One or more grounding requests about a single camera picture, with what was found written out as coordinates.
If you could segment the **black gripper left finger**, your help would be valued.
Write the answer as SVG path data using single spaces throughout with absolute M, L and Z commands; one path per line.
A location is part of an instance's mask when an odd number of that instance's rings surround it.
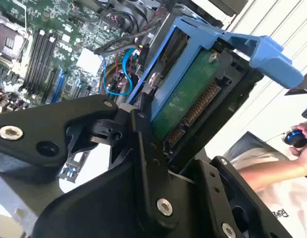
M 112 170 L 133 166 L 136 213 L 143 230 L 173 230 L 179 216 L 162 148 L 148 117 L 92 95 L 0 114 L 0 176 L 44 185 L 67 159 L 111 147 Z

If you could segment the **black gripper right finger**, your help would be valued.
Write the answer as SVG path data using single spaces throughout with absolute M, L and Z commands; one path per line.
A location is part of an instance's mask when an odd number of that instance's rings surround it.
M 289 238 L 233 166 L 222 157 L 197 160 L 197 185 L 205 203 L 205 220 L 215 238 Z

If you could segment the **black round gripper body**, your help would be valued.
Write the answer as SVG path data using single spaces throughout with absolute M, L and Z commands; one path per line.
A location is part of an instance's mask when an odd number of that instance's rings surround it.
M 213 238 L 193 181 L 170 173 L 179 223 L 169 233 L 144 231 L 138 221 L 133 166 L 120 165 L 50 203 L 34 238 Z

